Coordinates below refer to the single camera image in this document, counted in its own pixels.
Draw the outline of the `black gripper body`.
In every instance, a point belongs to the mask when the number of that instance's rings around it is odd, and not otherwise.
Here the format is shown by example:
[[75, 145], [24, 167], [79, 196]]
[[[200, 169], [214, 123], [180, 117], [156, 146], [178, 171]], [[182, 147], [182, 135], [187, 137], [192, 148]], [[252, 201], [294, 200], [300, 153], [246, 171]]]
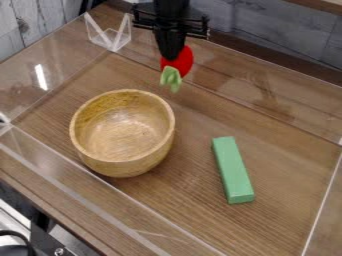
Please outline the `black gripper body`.
[[153, 30], [158, 26], [186, 33], [190, 37], [207, 39], [208, 16], [191, 6], [191, 0], [152, 0], [131, 7], [133, 26]]

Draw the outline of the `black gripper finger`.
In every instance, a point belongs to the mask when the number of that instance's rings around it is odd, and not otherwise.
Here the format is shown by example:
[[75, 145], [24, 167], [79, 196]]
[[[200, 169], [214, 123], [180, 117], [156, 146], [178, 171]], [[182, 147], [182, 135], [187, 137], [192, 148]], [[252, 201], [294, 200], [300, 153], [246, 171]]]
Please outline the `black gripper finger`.
[[166, 30], [162, 30], [156, 28], [153, 30], [155, 39], [159, 47], [159, 51], [162, 56], [166, 59], [171, 59], [172, 57], [172, 49], [170, 47], [170, 38], [168, 38], [168, 32]]
[[186, 43], [186, 33], [183, 31], [174, 31], [172, 32], [172, 60], [176, 59], [180, 51], [184, 48]]

